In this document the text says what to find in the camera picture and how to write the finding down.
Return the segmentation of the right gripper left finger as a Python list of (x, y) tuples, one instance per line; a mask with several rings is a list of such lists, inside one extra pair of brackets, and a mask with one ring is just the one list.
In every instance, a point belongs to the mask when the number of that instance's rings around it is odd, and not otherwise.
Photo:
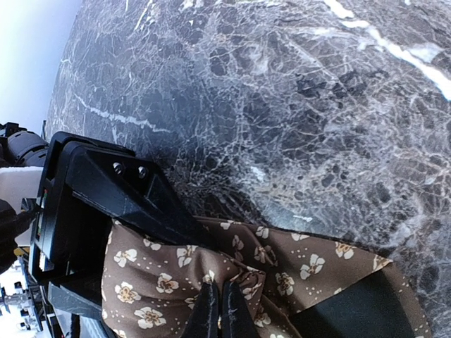
[(214, 282), (204, 283), (183, 331), (183, 338), (217, 338), (218, 319), (218, 287)]

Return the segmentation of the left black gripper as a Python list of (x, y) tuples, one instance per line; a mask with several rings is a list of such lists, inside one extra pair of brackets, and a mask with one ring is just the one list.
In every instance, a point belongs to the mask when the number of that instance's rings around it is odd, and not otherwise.
[(215, 245), (161, 169), (130, 157), (134, 155), (124, 146), (67, 132), (51, 138), (38, 189), (28, 269), (55, 309), (84, 317), (101, 315), (109, 217), (167, 244)]

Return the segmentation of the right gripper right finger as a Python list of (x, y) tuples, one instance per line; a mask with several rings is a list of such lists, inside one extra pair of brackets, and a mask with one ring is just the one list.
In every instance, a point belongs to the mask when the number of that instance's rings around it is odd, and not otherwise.
[(226, 282), (223, 286), (221, 337), (259, 338), (246, 299), (236, 282)]

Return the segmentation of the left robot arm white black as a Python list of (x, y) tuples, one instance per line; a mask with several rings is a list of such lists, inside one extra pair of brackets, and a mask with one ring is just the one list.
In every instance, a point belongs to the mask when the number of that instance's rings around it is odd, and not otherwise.
[(123, 146), (67, 132), (50, 142), (15, 123), (1, 126), (1, 198), (37, 216), (18, 243), (59, 310), (99, 318), (101, 274), (112, 220), (172, 245), (217, 243), (178, 199), (160, 167)]

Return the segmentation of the brown floral tie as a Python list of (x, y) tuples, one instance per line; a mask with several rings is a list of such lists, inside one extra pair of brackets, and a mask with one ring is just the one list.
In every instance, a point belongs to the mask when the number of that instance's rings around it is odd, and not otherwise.
[(238, 283), (259, 337), (430, 337), (393, 262), (309, 234), (202, 218), (213, 251), (112, 222), (101, 316), (117, 337), (181, 337), (202, 285)]

